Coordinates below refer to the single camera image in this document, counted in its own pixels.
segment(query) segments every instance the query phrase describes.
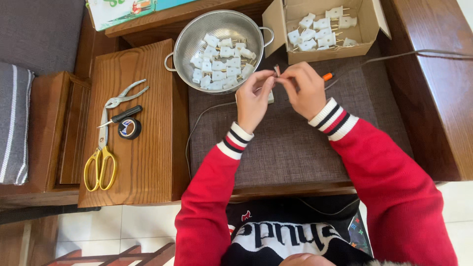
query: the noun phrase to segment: striped pillow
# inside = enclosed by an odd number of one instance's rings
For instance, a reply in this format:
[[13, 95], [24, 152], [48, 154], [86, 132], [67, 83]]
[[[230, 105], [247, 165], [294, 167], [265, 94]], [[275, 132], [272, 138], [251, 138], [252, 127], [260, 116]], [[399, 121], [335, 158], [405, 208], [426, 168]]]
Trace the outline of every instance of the striped pillow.
[[28, 113], [34, 73], [0, 62], [0, 184], [28, 179]]

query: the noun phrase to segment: person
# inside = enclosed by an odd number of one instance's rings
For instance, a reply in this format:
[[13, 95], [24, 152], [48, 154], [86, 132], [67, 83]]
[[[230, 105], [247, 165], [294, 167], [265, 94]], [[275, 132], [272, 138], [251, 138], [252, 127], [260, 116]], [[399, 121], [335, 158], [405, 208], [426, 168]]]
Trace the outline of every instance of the person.
[[[312, 221], [310, 210], [294, 202], [278, 207], [263, 201], [267, 211], [240, 213], [242, 221], [230, 234], [226, 208], [235, 172], [276, 82], [294, 110], [327, 134], [341, 156], [368, 210], [374, 258], [352, 247], [333, 225]], [[457, 265], [442, 195], [432, 179], [386, 133], [347, 113], [335, 99], [326, 100], [324, 80], [306, 62], [289, 66], [279, 78], [269, 70], [253, 73], [236, 98], [237, 123], [210, 150], [182, 195], [175, 219], [176, 266]]]

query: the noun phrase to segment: black screwdriver handle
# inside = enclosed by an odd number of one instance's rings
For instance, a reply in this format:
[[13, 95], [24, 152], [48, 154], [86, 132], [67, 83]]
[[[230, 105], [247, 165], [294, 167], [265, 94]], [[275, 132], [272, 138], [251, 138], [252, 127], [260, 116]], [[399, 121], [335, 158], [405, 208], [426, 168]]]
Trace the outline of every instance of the black screwdriver handle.
[[126, 110], [125, 112], [123, 112], [119, 115], [112, 116], [112, 122], [118, 123], [118, 122], [122, 121], [124, 118], [129, 117], [131, 115], [134, 115], [138, 112], [141, 112], [142, 110], [143, 110], [143, 107], [141, 107], [141, 105], [137, 105], [133, 108], [130, 108], [130, 109]]

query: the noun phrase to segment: sweater cuff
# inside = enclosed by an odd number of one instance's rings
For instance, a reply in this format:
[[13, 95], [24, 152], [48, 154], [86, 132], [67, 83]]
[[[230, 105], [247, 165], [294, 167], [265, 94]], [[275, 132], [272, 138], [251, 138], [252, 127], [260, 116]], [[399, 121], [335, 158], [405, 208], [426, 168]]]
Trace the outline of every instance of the sweater cuff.
[[328, 135], [330, 141], [342, 139], [355, 126], [358, 117], [350, 115], [335, 99], [330, 98], [320, 113], [315, 116], [309, 125]]
[[240, 160], [241, 154], [253, 137], [254, 134], [249, 135], [233, 122], [230, 131], [225, 138], [217, 144], [217, 147], [228, 157]]

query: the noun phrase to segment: black tape roll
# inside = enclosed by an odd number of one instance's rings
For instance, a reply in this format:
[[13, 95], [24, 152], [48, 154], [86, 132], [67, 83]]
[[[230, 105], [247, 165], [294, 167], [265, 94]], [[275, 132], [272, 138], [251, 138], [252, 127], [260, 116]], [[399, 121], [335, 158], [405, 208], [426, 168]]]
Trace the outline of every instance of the black tape roll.
[[118, 135], [122, 139], [132, 140], [138, 137], [140, 133], [141, 123], [134, 118], [127, 117], [118, 124]]

